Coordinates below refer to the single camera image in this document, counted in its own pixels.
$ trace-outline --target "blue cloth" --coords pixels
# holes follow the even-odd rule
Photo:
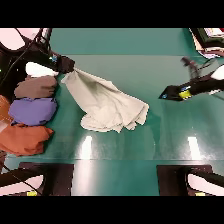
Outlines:
[[[54,115],[57,102],[54,98],[14,100],[9,115],[14,118],[12,124],[23,123],[28,126],[44,125]]]

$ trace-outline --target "dark purple cloth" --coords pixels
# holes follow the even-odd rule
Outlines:
[[[54,115],[57,103],[54,98],[14,100],[9,115],[14,118],[12,124],[23,123],[28,126],[44,125]]]

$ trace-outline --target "orange cloth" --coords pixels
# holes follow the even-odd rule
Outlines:
[[[0,95],[0,121],[5,121],[8,124],[13,121],[13,118],[8,115],[9,107],[9,101]]]
[[[40,154],[43,153],[43,142],[48,140],[53,132],[44,126],[8,125],[0,133],[0,149],[16,156]]]

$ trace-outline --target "wire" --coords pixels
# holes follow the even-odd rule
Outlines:
[[[20,178],[18,178],[17,176],[15,176],[14,174],[11,173],[12,170],[10,170],[7,166],[4,165],[4,163],[2,163],[0,161],[1,165],[3,168],[5,168],[6,170],[8,170],[14,178],[16,178],[18,181],[23,182],[24,184],[26,184],[27,186],[29,186],[30,188],[32,188],[33,190],[35,190],[38,194],[40,194],[41,196],[43,196],[43,194],[41,194],[36,188],[34,188],[32,185],[26,183],[25,181],[21,180]]]
[[[29,50],[29,48],[33,45],[34,41],[37,39],[37,37],[39,37],[41,33],[41,29],[39,30],[39,32],[36,34],[36,36],[34,37],[34,39],[30,42],[30,44],[27,46],[27,48],[24,50],[24,52],[11,64],[11,66],[9,67],[8,71],[5,74],[5,77],[3,78],[3,80],[1,81],[0,86],[2,85],[2,83],[5,81],[5,79],[7,78],[9,72],[12,70],[12,68],[14,67],[14,65],[20,60],[20,58]]]

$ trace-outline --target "cream cloth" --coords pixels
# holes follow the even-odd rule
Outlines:
[[[87,114],[81,126],[87,130],[118,133],[123,127],[134,130],[143,125],[149,105],[118,90],[111,81],[74,68],[61,80]]]

